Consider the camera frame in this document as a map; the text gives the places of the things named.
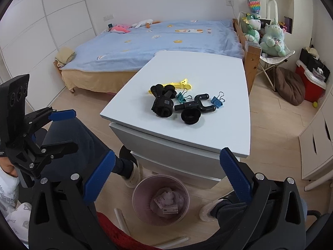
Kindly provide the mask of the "pink tissue packet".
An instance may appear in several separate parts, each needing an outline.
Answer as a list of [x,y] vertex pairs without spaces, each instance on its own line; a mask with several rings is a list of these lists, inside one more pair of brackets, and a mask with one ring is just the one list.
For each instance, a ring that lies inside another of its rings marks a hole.
[[164,191],[154,198],[155,204],[161,209],[164,206],[175,205],[175,194],[173,191]]

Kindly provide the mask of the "green dragon plush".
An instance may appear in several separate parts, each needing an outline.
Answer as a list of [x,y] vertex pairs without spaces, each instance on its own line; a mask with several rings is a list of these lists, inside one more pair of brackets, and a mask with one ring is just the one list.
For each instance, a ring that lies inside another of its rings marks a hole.
[[259,43],[260,41],[260,30],[261,30],[261,21],[260,15],[258,14],[249,14],[246,13],[242,17],[243,24],[245,25],[244,36],[247,41]]

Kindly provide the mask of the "red cooler box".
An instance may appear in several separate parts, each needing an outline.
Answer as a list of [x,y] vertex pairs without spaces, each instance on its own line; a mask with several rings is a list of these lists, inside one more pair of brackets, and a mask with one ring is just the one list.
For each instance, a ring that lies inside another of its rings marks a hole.
[[318,102],[319,98],[326,91],[326,83],[317,79],[306,65],[298,60],[296,62],[296,74],[298,74],[305,86],[305,100],[309,102]]

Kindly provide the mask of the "blue binder clip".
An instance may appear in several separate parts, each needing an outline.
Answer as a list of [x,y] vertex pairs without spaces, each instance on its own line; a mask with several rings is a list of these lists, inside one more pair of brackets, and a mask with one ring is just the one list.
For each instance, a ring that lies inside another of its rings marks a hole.
[[213,104],[216,108],[222,107],[225,102],[224,95],[224,92],[220,91],[218,96],[214,96],[211,99],[211,104]]

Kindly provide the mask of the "black storage bag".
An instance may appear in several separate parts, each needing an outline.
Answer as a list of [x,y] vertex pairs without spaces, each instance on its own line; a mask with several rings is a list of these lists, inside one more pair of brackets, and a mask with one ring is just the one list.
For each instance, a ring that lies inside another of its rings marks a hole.
[[310,54],[306,48],[301,49],[299,60],[302,61],[308,70],[311,72],[313,69],[320,68],[323,70],[324,82],[326,83],[330,75],[330,70],[321,62],[320,59],[316,59],[312,54]]

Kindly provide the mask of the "teal binder clip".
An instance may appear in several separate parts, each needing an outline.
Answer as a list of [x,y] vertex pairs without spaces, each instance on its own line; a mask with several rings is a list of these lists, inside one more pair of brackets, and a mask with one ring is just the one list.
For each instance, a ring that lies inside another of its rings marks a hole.
[[188,93],[188,89],[187,88],[184,88],[183,91],[179,92],[177,95],[176,95],[176,98],[178,100],[178,102],[180,104],[183,104],[189,100],[193,100],[193,97],[192,95],[190,94],[187,94]]

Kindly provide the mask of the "pink shark plush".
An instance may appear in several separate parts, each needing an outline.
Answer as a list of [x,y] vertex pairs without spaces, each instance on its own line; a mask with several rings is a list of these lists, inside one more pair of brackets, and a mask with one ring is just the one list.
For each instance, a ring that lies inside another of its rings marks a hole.
[[110,28],[108,31],[111,33],[118,33],[118,34],[124,34],[129,33],[131,26],[128,25],[115,25],[112,28]]

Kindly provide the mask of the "white folding chair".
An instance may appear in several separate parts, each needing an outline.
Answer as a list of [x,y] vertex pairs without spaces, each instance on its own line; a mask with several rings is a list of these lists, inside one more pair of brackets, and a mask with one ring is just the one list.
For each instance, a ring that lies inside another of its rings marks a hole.
[[[283,63],[287,63],[288,59],[295,54],[295,50],[289,51],[286,56],[280,57],[268,57],[265,53],[262,53],[259,59],[258,63],[258,69],[256,76],[259,76],[260,74],[264,74],[266,79],[268,80],[271,88],[273,91],[275,91],[275,77],[274,72],[275,70],[282,65]],[[268,71],[273,71],[273,80],[268,75]]]

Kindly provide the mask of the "bed with blue blanket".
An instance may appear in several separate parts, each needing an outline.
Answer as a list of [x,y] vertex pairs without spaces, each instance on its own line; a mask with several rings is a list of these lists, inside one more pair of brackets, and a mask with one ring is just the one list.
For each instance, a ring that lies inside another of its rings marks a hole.
[[71,92],[76,88],[116,94],[159,51],[190,51],[243,59],[241,33],[232,20],[181,20],[103,32],[75,49],[60,75]]

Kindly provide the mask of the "pink trash bin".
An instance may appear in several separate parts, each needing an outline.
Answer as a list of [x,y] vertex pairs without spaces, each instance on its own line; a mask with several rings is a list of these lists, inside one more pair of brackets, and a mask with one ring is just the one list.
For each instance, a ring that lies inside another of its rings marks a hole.
[[134,189],[132,205],[144,223],[168,226],[184,218],[190,207],[190,195],[179,179],[169,175],[152,175]]

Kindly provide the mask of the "yellow plastic hair clip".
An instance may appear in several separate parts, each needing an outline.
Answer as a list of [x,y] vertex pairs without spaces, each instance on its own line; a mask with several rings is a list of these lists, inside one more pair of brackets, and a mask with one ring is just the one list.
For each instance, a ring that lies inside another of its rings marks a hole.
[[180,82],[172,82],[168,84],[157,84],[151,87],[152,90],[149,90],[148,92],[150,94],[153,94],[158,91],[166,91],[167,89],[171,90],[191,90],[193,87],[192,85],[188,82],[188,79],[184,79]]

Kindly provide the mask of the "white drawer unit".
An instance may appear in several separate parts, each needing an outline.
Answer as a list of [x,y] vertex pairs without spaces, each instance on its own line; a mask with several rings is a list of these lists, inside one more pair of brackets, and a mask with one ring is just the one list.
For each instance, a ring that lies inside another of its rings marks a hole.
[[329,91],[309,126],[299,135],[302,179],[319,179],[332,169],[332,123]]

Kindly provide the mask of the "white right slipper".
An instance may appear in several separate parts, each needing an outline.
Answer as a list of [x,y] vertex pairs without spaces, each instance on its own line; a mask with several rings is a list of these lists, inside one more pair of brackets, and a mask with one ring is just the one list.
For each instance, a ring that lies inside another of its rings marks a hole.
[[137,159],[132,155],[132,152],[125,146],[122,146],[119,152],[119,158],[126,165],[126,176],[123,176],[123,180],[127,187],[134,189],[141,181],[140,166]]

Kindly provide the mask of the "black round cap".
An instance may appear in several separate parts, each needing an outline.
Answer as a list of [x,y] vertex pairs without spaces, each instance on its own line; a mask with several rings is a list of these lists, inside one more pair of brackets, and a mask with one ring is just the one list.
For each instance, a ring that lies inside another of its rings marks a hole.
[[181,112],[181,119],[187,125],[194,125],[200,117],[201,111],[197,108],[186,108]]

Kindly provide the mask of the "cream paper carton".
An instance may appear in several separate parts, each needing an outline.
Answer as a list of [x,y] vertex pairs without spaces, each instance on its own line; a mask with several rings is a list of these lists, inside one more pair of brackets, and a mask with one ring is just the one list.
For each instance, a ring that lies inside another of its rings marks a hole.
[[178,214],[178,205],[164,206],[160,210],[163,215]]

